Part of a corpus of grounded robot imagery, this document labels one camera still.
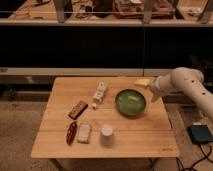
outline cable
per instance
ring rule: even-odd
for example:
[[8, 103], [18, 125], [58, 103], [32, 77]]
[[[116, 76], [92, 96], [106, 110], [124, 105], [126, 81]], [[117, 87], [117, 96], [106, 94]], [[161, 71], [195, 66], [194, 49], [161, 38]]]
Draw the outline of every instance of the cable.
[[182, 161], [181, 161], [179, 158], [176, 158], [179, 171], [198, 171], [198, 170], [196, 170], [194, 167], [195, 167], [198, 163], [200, 163], [201, 161], [206, 160], [206, 159], [207, 159], [208, 161], [210, 161], [211, 163], [213, 163], [212, 160], [209, 158], [209, 156], [210, 156], [211, 153], [212, 153], [212, 146], [209, 145], [209, 152], [206, 154], [206, 153], [203, 151], [201, 145], [200, 145], [200, 144], [197, 144], [197, 145], [198, 145], [198, 147], [201, 149], [201, 151], [202, 151], [204, 157], [202, 157], [201, 159], [199, 159], [199, 160], [197, 160], [196, 162], [194, 162], [194, 163], [191, 165], [191, 167], [187, 167], [187, 168], [184, 168]]
[[213, 160], [210, 159], [209, 156], [207, 156], [207, 154], [203, 151], [202, 146], [201, 146], [200, 144], [199, 144], [198, 146], [199, 146], [201, 152], [203, 153], [203, 155], [207, 157], [206, 159], [207, 159], [210, 163], [213, 163]]

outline gray floor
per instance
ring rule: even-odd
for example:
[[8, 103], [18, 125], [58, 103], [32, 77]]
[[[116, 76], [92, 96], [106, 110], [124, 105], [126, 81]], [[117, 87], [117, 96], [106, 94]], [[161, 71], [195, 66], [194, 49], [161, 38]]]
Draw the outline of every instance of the gray floor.
[[[49, 160], [32, 159], [30, 157], [36, 132], [49, 91], [20, 91], [11, 100], [8, 92], [4, 92], [0, 100], [0, 171], [56, 171]], [[181, 152], [180, 159], [185, 167], [202, 157], [197, 146], [192, 145], [186, 132], [186, 126], [197, 120], [196, 116], [183, 114], [180, 105], [166, 105], [174, 134]], [[208, 118], [199, 118], [202, 123], [208, 124], [211, 132], [213, 127]], [[79, 171], [141, 171], [149, 164], [147, 159], [116, 159], [116, 160], [60, 160], [65, 168]], [[199, 171], [212, 171], [213, 164], [203, 161], [196, 167]], [[178, 170], [176, 159], [161, 159], [155, 171]]]

